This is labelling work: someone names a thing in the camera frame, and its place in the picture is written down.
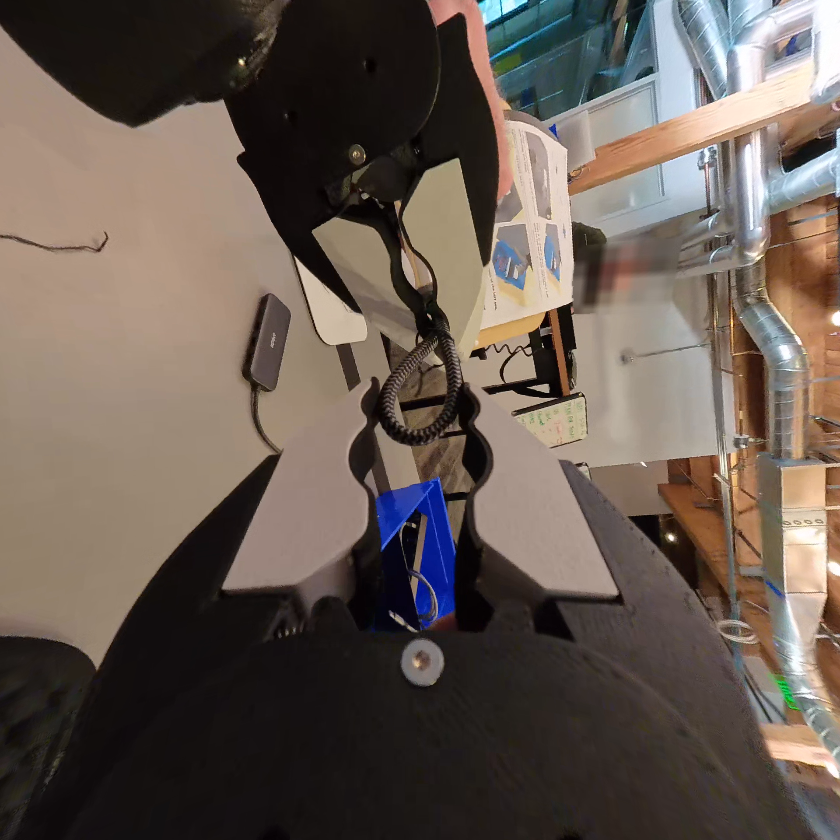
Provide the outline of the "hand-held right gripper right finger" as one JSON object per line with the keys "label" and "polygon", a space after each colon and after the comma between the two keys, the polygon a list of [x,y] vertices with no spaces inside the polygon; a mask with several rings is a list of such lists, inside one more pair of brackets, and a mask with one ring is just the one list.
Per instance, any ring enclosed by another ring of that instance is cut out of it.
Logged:
{"label": "hand-held right gripper right finger", "polygon": [[457,624],[488,624],[507,602],[539,615],[555,602],[621,593],[573,488],[584,477],[481,388],[464,385],[458,420],[472,488],[455,558]]}

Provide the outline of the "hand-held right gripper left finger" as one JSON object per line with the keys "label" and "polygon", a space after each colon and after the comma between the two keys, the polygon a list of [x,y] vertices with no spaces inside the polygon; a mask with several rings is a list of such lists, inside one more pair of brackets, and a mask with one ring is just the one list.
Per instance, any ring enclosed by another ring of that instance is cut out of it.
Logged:
{"label": "hand-held right gripper left finger", "polygon": [[223,584],[230,594],[288,594],[303,616],[323,597],[370,621],[382,541],[366,484],[375,456],[378,381],[363,381],[290,439]]}

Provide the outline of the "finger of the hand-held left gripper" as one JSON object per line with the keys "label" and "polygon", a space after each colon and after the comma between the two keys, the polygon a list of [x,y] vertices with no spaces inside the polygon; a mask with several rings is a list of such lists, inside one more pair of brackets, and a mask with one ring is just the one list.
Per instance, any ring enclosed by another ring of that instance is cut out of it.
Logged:
{"label": "finger of the hand-held left gripper", "polygon": [[460,159],[427,169],[394,208],[408,282],[423,297],[436,286],[453,338],[477,340],[487,281]]}
{"label": "finger of the hand-held left gripper", "polygon": [[[398,265],[407,283],[428,297],[434,286],[432,276],[403,239],[396,218],[400,204],[374,206],[385,213],[385,232],[395,236]],[[410,350],[417,342],[415,316],[393,286],[392,258],[379,230],[341,216],[312,233],[366,321],[392,343]]]}

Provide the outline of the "white object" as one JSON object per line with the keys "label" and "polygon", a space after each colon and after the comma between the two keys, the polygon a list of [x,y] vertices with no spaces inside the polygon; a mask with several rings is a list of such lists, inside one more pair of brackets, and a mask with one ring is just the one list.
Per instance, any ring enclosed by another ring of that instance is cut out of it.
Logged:
{"label": "white object", "polygon": [[290,325],[286,304],[273,293],[265,294],[259,300],[241,369],[253,388],[262,392],[277,388]]}

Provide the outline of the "person's left hand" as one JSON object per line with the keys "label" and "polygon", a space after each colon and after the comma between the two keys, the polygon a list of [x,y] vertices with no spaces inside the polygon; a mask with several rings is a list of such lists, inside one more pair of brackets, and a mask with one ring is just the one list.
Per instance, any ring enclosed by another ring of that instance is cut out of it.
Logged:
{"label": "person's left hand", "polygon": [[476,69],[476,74],[485,92],[490,110],[498,129],[504,133],[505,104],[502,99],[494,71],[490,64],[490,53],[487,43],[487,30],[479,5],[475,1],[459,2],[460,12],[465,16],[469,53]]}

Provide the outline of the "instruction sheet wooden board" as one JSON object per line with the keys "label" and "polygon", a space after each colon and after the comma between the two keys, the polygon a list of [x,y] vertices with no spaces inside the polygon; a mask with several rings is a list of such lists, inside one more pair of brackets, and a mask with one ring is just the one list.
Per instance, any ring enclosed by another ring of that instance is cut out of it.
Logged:
{"label": "instruction sheet wooden board", "polygon": [[504,119],[513,180],[497,206],[475,350],[497,341],[493,329],[565,307],[573,297],[568,151],[530,114],[507,110]]}

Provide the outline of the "green marked whiteboard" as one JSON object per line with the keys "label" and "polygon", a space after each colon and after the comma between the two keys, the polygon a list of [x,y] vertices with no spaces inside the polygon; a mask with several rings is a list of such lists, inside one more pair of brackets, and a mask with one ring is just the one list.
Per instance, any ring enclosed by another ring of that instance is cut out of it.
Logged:
{"label": "green marked whiteboard", "polygon": [[512,416],[549,448],[580,442],[589,431],[586,397],[579,392],[522,408]]}

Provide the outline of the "blue storage bin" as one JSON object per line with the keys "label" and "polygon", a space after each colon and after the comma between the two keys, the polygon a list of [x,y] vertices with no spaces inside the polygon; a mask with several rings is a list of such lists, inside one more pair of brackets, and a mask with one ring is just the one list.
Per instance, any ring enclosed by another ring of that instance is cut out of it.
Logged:
{"label": "blue storage bin", "polygon": [[387,491],[375,508],[383,588],[373,628],[423,631],[455,610],[455,540],[440,481]]}

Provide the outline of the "wood top black desk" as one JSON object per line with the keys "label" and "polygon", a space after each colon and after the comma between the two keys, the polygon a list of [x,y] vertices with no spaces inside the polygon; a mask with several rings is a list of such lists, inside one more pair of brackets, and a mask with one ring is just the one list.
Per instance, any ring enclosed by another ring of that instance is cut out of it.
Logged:
{"label": "wood top black desk", "polygon": [[[573,304],[566,304],[544,315],[539,327],[528,333],[528,343],[515,347],[491,345],[493,350],[503,355],[503,359],[498,371],[501,384],[491,386],[488,393],[513,393],[537,399],[571,396],[576,377],[573,314]],[[506,367],[519,355],[533,362],[534,376],[508,382]]]}

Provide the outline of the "silver ventilation ducts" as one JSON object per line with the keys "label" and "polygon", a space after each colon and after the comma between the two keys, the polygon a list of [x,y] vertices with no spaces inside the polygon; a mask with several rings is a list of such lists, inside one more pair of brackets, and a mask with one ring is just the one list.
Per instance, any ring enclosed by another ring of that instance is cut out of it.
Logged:
{"label": "silver ventilation ducts", "polygon": [[[715,99],[756,91],[771,49],[818,24],[827,45],[823,2],[674,2],[696,64]],[[805,456],[811,419],[811,363],[800,338],[767,291],[764,257],[770,216],[809,200],[817,171],[804,165],[782,173],[771,161],[772,131],[762,127],[722,141],[722,207],[685,247],[728,237],[703,259],[685,260],[691,277],[732,270],[731,304],[763,357],[767,451],[758,456],[761,556],[769,591],[773,644],[787,686],[805,723],[838,766],[838,701],[817,663],[816,642],[827,600],[826,465]]]}

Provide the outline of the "black mesh pad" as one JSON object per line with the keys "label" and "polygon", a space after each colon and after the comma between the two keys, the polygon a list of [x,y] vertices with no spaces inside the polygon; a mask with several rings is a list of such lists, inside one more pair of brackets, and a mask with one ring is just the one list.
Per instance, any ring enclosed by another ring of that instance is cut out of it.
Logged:
{"label": "black mesh pad", "polygon": [[12,838],[67,748],[96,667],[76,647],[1,638],[1,837]]}

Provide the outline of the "wooden post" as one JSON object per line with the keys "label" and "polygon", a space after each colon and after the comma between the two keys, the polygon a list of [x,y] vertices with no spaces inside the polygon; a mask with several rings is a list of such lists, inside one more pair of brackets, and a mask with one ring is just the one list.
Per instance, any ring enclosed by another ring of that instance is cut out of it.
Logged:
{"label": "wooden post", "polygon": [[812,61],[807,59],[754,88],[599,146],[569,186],[576,196],[673,161],[723,140],[780,123],[788,136],[806,135],[827,123],[832,104],[810,99]]}

